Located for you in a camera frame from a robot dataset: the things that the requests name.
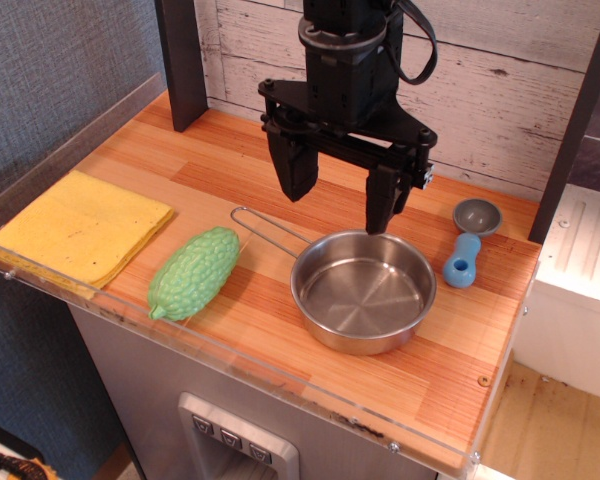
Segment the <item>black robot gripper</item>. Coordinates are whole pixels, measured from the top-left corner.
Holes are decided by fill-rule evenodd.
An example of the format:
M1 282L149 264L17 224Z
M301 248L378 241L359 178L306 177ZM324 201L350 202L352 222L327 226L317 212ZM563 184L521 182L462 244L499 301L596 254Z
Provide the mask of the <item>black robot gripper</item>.
M412 188L431 181L437 135L397 101L410 82L401 68L402 36L361 38L304 34L304 81L262 81L262 116L282 192L299 201L316 184L325 153L368 171L366 231L386 232Z

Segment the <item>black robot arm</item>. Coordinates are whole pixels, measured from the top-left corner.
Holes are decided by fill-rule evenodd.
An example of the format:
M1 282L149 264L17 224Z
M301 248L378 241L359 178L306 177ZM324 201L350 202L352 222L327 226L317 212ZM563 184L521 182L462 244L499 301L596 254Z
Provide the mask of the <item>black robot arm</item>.
M366 231L386 231L411 189L431 181L437 135L398 103L399 84L424 83L437 65L432 47L414 78L401 68L404 20L437 39L411 1L306 1L298 25L305 48L303 81L266 79L261 117L283 193L300 200L318 179L325 153L365 169Z

